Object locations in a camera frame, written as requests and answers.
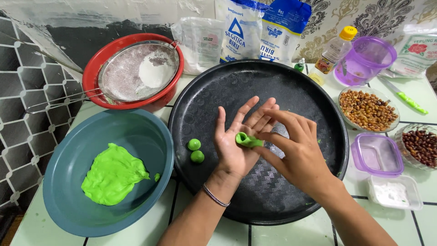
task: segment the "purple plastic container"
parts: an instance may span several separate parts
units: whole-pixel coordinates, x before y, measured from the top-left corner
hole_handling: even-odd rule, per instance
[[[357,38],[352,50],[336,65],[334,75],[347,86],[365,85],[396,58],[396,50],[388,42],[370,36]]]
[[[382,178],[395,178],[404,171],[398,146],[389,137],[361,133],[350,150],[358,170]]]

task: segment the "yellow bottle cap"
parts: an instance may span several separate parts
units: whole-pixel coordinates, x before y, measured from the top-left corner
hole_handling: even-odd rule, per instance
[[[353,26],[346,26],[343,28],[343,30],[341,30],[340,35],[338,35],[339,37],[341,37],[344,40],[352,40],[355,35],[357,34],[357,29]]]

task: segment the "knife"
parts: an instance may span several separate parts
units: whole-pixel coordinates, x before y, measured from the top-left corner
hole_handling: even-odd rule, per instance
[[[403,93],[401,90],[399,90],[396,86],[394,86],[392,83],[390,83],[390,81],[388,81],[386,78],[382,77],[382,76],[378,76],[379,80],[381,80],[386,86],[388,86],[391,90],[393,90],[396,95],[398,95],[398,97],[400,97],[402,100],[404,100],[406,103],[408,103],[408,105],[410,105],[412,108],[414,108],[415,110],[424,113],[424,114],[428,114],[428,111],[424,110],[423,108],[421,108],[419,106],[419,104],[417,104],[415,101],[413,101],[411,98],[409,98],[407,95],[405,95],[405,93]]]

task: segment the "silver bracelet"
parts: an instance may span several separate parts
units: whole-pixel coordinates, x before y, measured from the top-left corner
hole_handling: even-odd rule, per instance
[[[216,203],[218,203],[220,206],[222,207],[227,207],[229,206],[229,204],[231,204],[231,202],[229,203],[224,203],[222,201],[220,201],[219,199],[217,199],[212,193],[211,191],[209,191],[208,187],[206,187],[205,183],[203,183],[202,185],[203,189],[205,190],[205,192],[209,195],[209,197],[214,200]]]

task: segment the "metal sieve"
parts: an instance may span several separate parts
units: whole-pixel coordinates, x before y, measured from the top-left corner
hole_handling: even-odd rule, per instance
[[[117,51],[101,66],[97,80],[99,88],[88,90],[101,90],[102,93],[90,97],[104,95],[116,103],[146,100],[158,94],[172,81],[179,67],[179,55],[172,44],[147,40]],[[26,109],[26,113],[44,112],[85,100],[90,97],[73,101],[69,98],[88,91],[30,106]],[[64,103],[50,104],[60,99],[65,99]],[[49,104],[48,108],[30,112],[30,108],[46,103]]]

